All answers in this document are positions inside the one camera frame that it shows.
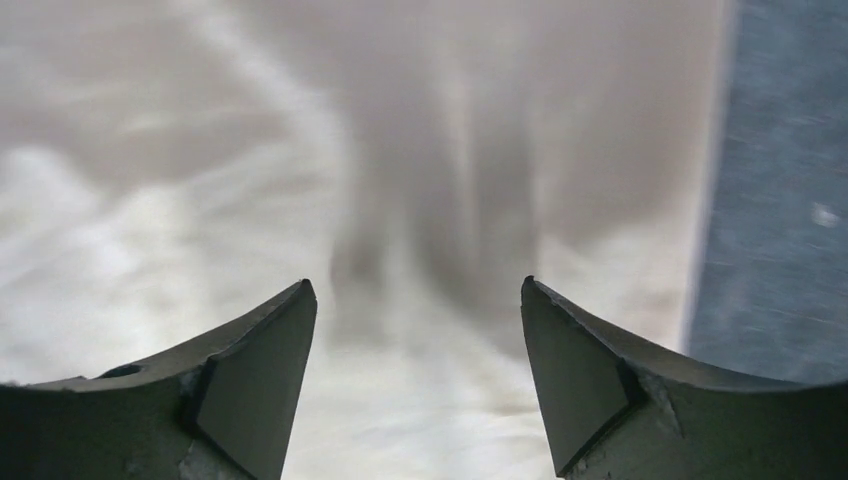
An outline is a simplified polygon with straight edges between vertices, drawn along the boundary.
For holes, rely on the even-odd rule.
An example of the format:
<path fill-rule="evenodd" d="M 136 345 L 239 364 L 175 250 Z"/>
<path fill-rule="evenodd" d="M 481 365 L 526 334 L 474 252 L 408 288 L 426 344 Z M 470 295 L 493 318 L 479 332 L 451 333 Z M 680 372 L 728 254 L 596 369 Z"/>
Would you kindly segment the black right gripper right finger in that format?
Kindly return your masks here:
<path fill-rule="evenodd" d="M 527 277 L 521 317 L 561 479 L 843 479 L 847 385 L 704 363 Z"/>

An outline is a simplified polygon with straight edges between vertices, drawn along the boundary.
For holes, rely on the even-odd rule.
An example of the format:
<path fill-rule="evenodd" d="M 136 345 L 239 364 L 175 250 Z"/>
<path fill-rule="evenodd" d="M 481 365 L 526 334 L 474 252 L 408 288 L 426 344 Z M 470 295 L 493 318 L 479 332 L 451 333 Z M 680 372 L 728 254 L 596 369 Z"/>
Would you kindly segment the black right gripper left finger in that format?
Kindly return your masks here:
<path fill-rule="evenodd" d="M 301 280 L 99 377 L 1 388 L 5 479 L 277 479 L 313 340 Z"/>

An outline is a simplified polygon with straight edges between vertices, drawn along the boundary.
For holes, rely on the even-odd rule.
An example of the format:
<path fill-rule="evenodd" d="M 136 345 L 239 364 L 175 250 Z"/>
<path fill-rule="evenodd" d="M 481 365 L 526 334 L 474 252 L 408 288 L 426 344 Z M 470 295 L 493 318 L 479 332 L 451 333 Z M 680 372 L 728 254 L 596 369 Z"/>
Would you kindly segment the peach satin napkin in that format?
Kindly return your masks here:
<path fill-rule="evenodd" d="M 1 381 L 310 278 L 289 479 L 550 479 L 536 275 L 679 349 L 732 1 L 5 1 Z"/>

